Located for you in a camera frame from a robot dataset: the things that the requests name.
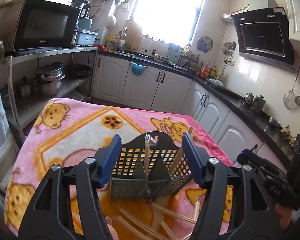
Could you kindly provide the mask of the person's right hand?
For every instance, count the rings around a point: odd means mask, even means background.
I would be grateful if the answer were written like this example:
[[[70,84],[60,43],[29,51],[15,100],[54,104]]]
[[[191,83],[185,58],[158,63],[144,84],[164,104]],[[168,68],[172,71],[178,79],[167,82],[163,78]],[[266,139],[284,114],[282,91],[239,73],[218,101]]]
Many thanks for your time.
[[[293,209],[282,206],[280,203],[275,205],[275,211],[280,216],[279,223],[282,230],[287,230],[293,214]]]

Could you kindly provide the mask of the person's left hand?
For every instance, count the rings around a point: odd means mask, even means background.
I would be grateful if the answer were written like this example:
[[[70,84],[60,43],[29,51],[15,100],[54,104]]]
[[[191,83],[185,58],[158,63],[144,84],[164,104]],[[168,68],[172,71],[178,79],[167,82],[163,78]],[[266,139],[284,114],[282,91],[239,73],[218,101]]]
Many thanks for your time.
[[[113,227],[113,221],[112,221],[111,217],[107,216],[105,218],[105,220],[106,220],[107,226],[109,228],[109,231],[112,235],[113,240],[119,240],[119,236],[117,234],[117,231]]]

